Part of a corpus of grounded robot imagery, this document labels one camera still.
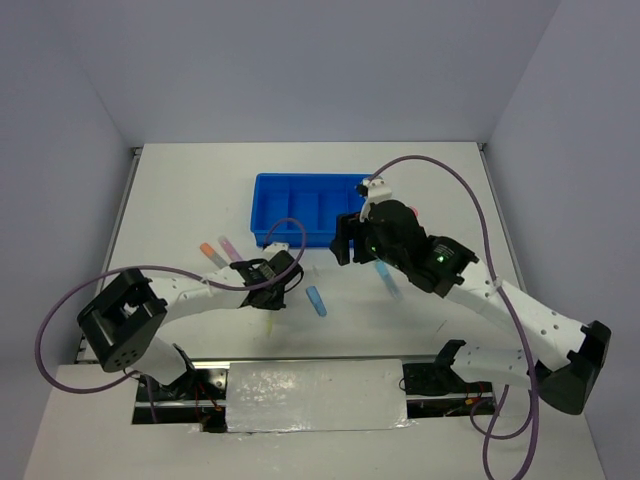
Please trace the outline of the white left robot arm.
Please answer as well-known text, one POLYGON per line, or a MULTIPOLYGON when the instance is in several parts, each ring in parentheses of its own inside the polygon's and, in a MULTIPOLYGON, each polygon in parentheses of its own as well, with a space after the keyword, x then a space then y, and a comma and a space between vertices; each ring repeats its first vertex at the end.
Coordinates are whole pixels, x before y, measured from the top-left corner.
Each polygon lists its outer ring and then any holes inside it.
POLYGON ((126 369, 157 382, 172 398, 189 396, 198 383, 183 348, 158 337, 178 319, 214 310, 284 309, 286 293, 304 277, 285 248, 236 261, 200 277, 149 278, 139 268, 119 273, 78 314, 77 322, 106 373, 126 369))

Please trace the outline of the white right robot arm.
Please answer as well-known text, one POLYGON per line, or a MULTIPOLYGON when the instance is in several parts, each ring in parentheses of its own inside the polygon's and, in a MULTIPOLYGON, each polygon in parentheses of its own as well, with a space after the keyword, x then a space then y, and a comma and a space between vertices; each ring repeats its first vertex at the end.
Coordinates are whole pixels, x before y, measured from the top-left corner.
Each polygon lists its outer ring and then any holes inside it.
POLYGON ((421 291, 526 340, 516 350, 448 341, 434 369, 442 389, 457 391, 466 382, 534 388, 560 412, 583 412, 608 353, 611 331, 605 324, 565 317, 514 285, 492 279, 474 252, 450 237, 427 234, 398 200, 373 205, 366 219, 357 213, 338 216, 330 250, 339 265, 380 260, 421 291))

